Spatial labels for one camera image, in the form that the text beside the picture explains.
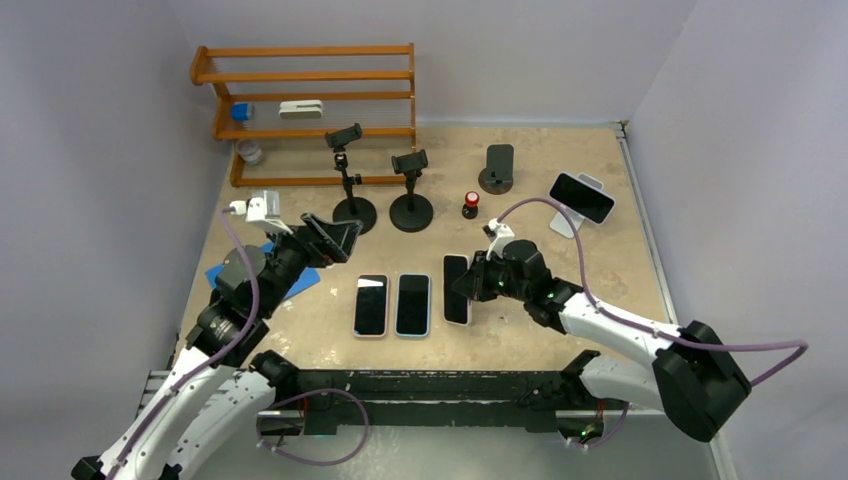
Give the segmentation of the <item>black phone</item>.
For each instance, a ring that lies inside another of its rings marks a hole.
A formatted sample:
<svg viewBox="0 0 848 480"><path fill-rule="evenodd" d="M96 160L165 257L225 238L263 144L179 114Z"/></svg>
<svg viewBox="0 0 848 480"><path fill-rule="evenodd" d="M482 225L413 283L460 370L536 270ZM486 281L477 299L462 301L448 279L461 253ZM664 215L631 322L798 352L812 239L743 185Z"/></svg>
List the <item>black phone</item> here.
<svg viewBox="0 0 848 480"><path fill-rule="evenodd" d="M594 224L603 224L614 209L613 197L567 173L560 173L549 196Z"/></svg>

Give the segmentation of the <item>blue case phone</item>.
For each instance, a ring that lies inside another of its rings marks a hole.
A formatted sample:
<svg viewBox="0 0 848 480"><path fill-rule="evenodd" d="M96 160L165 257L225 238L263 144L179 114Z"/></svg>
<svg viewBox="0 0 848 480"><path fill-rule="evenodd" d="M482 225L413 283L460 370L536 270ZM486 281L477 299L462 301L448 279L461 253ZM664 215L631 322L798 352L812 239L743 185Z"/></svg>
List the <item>blue case phone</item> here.
<svg viewBox="0 0 848 480"><path fill-rule="evenodd" d="M431 325L431 279L426 274L404 273L398 278L395 333L400 337L426 337Z"/></svg>

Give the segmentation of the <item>black tall phone stand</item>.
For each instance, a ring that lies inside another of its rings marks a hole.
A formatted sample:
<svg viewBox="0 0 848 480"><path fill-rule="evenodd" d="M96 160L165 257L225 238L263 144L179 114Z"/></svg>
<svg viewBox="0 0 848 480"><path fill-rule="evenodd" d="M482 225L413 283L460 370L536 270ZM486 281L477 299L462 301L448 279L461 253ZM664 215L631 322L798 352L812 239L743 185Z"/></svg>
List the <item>black tall phone stand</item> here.
<svg viewBox="0 0 848 480"><path fill-rule="evenodd" d="M333 221L358 220L362 223L360 234L368 233L376 224L377 212L374 204L369 200L353 194L353 186L360 185L362 179L359 175L351 176L348 173L348 158L346 147L349 143L361 139L363 130L359 123L353 126L328 132L324 135L325 142L334 153L334 169L341 174L342 186L346 198L340 201L333 210Z"/></svg>

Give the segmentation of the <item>black round-base phone stand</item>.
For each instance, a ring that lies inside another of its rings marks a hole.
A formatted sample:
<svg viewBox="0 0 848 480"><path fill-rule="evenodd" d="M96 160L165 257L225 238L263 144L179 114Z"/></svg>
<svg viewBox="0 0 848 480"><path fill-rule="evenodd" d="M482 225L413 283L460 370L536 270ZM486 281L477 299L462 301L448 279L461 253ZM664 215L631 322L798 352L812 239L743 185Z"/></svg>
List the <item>black round-base phone stand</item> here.
<svg viewBox="0 0 848 480"><path fill-rule="evenodd" d="M400 231L415 233L427 228L433 220L434 210L431 202L415 193L417 179L422 170L428 167L425 150L391 158L396 174L405 176L406 194L396 198L389 209L391 223Z"/></svg>

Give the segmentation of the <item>white case phone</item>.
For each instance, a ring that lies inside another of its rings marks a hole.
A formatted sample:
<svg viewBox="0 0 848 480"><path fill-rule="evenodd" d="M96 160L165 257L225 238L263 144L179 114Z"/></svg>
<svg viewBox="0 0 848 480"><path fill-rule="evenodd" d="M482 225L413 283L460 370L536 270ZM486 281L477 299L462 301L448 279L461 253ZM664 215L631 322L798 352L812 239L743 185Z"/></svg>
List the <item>white case phone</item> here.
<svg viewBox="0 0 848 480"><path fill-rule="evenodd" d="M454 284L468 271L469 260L463 255L448 254L442 262L443 318L446 322L466 326L470 322L470 301L458 293Z"/></svg>

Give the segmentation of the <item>pink case phone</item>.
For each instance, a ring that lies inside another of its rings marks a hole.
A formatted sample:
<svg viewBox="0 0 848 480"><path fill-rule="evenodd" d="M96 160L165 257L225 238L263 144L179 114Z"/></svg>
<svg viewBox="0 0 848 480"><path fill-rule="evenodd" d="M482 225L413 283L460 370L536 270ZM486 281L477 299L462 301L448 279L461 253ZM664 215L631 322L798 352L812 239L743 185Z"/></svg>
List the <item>pink case phone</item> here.
<svg viewBox="0 0 848 480"><path fill-rule="evenodd" d="M353 334L360 338L387 333L389 278L383 274L360 275L356 281Z"/></svg>

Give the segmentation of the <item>dark round phone stand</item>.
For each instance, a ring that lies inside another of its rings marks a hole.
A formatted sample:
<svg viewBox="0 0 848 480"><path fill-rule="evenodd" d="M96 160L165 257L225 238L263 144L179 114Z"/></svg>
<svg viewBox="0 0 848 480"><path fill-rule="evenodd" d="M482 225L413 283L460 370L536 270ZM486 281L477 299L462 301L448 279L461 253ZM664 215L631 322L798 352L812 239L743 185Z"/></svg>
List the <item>dark round phone stand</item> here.
<svg viewBox="0 0 848 480"><path fill-rule="evenodd" d="M494 144L487 147L486 165L478 175L479 186L492 195L509 192L514 184L514 147Z"/></svg>

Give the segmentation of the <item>white folding phone stand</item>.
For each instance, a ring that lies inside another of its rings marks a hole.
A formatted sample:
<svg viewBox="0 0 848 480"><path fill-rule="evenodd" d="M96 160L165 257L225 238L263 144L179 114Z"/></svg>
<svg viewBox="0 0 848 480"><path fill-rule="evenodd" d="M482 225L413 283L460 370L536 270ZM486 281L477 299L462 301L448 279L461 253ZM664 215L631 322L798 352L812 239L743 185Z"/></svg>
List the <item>white folding phone stand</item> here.
<svg viewBox="0 0 848 480"><path fill-rule="evenodd" d="M594 178L594 177L592 177L592 176L590 176L586 173L580 173L580 174L572 175L572 176L575 176L578 179L585 181L590 186L599 188L603 191L603 183L600 180L598 180L598 179L596 179L596 178ZM560 205L565 208L565 213L562 213L562 212L556 213L554 215L554 217L551 219L551 221L549 223L549 227L555 233L558 233L559 235L564 236L565 238L572 239L574 237L575 232L579 230L579 228L582 226L582 224L585 221L589 221L589 220L585 219L584 217L580 216L579 214L575 213L574 211L568 209L564 205L562 205L562 204L560 204Z"/></svg>

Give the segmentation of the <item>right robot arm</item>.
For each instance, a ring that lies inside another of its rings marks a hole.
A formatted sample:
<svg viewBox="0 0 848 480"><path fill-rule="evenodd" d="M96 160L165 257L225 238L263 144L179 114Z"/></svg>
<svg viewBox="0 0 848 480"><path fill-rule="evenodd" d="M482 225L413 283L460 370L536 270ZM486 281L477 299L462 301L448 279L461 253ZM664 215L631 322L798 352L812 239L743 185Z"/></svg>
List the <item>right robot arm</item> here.
<svg viewBox="0 0 848 480"><path fill-rule="evenodd" d="M561 392L573 406L596 398L638 404L663 412L688 437L709 442L751 393L729 346L710 326L675 326L603 303L553 276L532 241L512 241L500 253L476 251L451 288L475 302L517 300L538 325L622 355L620 361L597 356L564 376Z"/></svg>

